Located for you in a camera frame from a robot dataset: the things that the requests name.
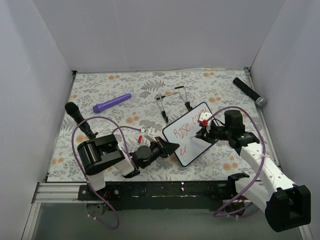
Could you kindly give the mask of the small whiteboard black frame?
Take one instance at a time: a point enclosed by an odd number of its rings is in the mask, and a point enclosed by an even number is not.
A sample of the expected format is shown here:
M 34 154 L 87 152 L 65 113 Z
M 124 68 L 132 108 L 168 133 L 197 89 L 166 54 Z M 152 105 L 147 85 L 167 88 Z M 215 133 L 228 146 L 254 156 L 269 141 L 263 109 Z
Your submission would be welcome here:
M 211 112 L 207 103 L 198 104 L 190 112 L 182 115 L 162 130 L 167 142 L 180 145 L 174 154 L 183 167 L 188 166 L 212 146 L 201 139 L 190 138 L 201 129 L 198 123 L 201 112 Z

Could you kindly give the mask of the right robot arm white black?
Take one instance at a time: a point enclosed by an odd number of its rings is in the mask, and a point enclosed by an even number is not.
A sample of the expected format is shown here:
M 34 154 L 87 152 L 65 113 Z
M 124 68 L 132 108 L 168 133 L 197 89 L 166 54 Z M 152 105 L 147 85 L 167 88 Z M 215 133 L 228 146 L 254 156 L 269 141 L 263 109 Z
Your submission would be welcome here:
M 261 210 L 275 232 L 308 225 L 311 222 L 311 192 L 305 185 L 297 185 L 266 155 L 261 135 L 246 131 L 239 109 L 224 112 L 224 123 L 216 125 L 214 115 L 201 112 L 201 129 L 195 138 L 210 144 L 227 141 L 229 146 L 254 170 L 251 178 L 246 173 L 230 175 L 227 195 L 236 200 L 245 197 Z

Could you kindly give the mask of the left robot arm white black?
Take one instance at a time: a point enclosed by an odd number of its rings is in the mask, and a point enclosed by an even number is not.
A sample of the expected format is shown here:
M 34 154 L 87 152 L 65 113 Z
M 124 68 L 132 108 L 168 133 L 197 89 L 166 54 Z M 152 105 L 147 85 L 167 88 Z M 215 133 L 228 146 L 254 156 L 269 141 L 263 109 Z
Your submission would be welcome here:
M 84 174 L 91 185 L 89 194 L 95 200 L 106 196 L 106 182 L 104 171 L 110 167 L 116 168 L 126 178 L 133 178 L 140 174 L 158 158 L 170 157 L 180 145 L 155 137 L 150 145 L 142 145 L 134 152 L 126 154 L 119 147 L 114 134 L 82 142 L 77 147 Z

